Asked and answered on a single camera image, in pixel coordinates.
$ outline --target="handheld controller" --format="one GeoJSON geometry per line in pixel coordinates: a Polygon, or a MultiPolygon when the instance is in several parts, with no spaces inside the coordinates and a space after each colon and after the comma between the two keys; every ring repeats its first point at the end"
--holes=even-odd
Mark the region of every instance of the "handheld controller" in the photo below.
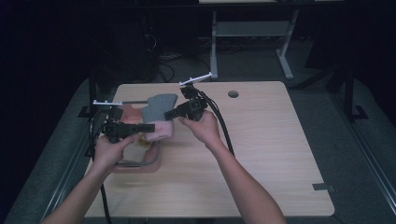
{"type": "Polygon", "coordinates": [[[108,119],[102,125],[102,133],[109,138],[111,143],[117,143],[120,138],[125,138],[135,133],[154,133],[154,124],[128,124],[120,122],[122,109],[112,107],[108,119]]]}
{"type": "Polygon", "coordinates": [[[202,77],[190,78],[188,81],[180,82],[180,86],[186,85],[186,87],[181,88],[181,93],[183,94],[184,98],[188,99],[189,101],[178,105],[173,110],[166,112],[165,119],[170,120],[177,117],[187,117],[188,119],[196,121],[200,120],[204,110],[207,108],[207,102],[202,96],[198,95],[197,90],[192,86],[192,84],[211,76],[212,74],[209,73],[208,75],[202,77]]]}

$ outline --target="wooden table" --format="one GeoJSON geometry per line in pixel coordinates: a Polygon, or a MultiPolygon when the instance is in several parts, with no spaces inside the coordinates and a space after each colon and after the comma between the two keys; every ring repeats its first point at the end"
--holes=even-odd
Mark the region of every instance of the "wooden table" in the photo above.
{"type": "MultiPolygon", "coordinates": [[[[287,217],[326,217],[334,212],[304,131],[281,82],[197,83],[219,106],[236,158],[278,202],[287,217]],[[230,98],[229,91],[238,91],[230,98]]],[[[114,101],[179,95],[178,84],[121,85],[114,101]]],[[[175,120],[163,140],[162,166],[152,174],[112,174],[106,182],[113,217],[240,217],[216,160],[175,120]]],[[[100,194],[86,217],[103,217],[100,194]]]]}

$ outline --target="metal frame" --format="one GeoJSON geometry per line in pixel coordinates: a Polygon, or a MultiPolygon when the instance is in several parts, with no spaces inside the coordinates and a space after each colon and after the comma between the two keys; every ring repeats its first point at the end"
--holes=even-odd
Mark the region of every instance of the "metal frame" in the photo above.
{"type": "Polygon", "coordinates": [[[347,115],[345,113],[345,108],[344,108],[345,105],[343,105],[343,102],[335,94],[331,94],[331,97],[332,97],[334,104],[337,106],[338,110],[343,115],[341,117],[344,118],[344,122],[345,122],[346,126],[352,133],[353,137],[356,139],[356,142],[358,143],[359,148],[361,149],[361,153],[363,154],[363,157],[364,157],[365,161],[367,162],[367,167],[371,171],[376,184],[381,189],[382,194],[384,195],[391,210],[393,211],[393,214],[396,215],[396,190],[395,190],[395,188],[389,182],[387,175],[382,170],[381,165],[376,160],[369,144],[364,140],[364,137],[362,136],[362,134],[361,134],[360,130],[358,129],[358,127],[356,126],[355,122],[353,122],[350,119],[349,115],[347,115]]]}
{"type": "Polygon", "coordinates": [[[282,70],[287,79],[293,79],[286,51],[293,34],[299,10],[293,10],[289,21],[217,21],[217,12],[213,11],[212,21],[212,50],[210,52],[210,72],[212,79],[218,79],[218,63],[216,56],[217,36],[284,36],[285,42],[276,50],[282,70]]]}

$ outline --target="pink object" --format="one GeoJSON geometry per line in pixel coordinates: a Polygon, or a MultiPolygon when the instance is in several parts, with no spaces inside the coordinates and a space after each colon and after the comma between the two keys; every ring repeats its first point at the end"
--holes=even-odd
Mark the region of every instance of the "pink object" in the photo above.
{"type": "Polygon", "coordinates": [[[152,121],[148,123],[155,124],[155,132],[154,133],[146,133],[146,139],[149,142],[160,141],[164,138],[169,138],[173,134],[173,121],[152,121]]]}
{"type": "Polygon", "coordinates": [[[145,159],[136,164],[136,166],[116,165],[113,173],[115,174],[138,174],[154,173],[161,166],[161,143],[155,142],[146,152],[145,159]]]}
{"type": "MultiPolygon", "coordinates": [[[[142,122],[142,113],[138,108],[132,105],[121,105],[123,110],[120,121],[124,123],[136,124],[142,122]]],[[[153,173],[161,166],[161,142],[152,141],[151,147],[146,152],[141,162],[125,162],[118,164],[113,170],[115,174],[133,174],[133,173],[153,173]]]]}

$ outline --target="table leg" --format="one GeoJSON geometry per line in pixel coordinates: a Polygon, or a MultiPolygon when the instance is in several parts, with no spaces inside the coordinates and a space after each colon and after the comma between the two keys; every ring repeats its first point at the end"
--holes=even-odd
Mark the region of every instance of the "table leg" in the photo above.
{"type": "Polygon", "coordinates": [[[298,9],[293,11],[293,14],[291,16],[291,20],[289,22],[288,29],[287,29],[286,34],[285,34],[285,43],[283,44],[281,49],[277,49],[276,50],[277,58],[280,61],[280,65],[282,66],[283,73],[285,73],[285,77],[287,79],[293,79],[293,73],[290,70],[288,61],[286,60],[285,56],[286,56],[286,51],[287,51],[288,46],[289,46],[289,42],[291,40],[291,35],[293,34],[295,23],[297,21],[298,13],[299,13],[298,9]]]}
{"type": "Polygon", "coordinates": [[[216,57],[216,11],[213,12],[212,21],[212,51],[210,52],[210,72],[212,73],[211,79],[218,79],[218,59],[216,57]]]}

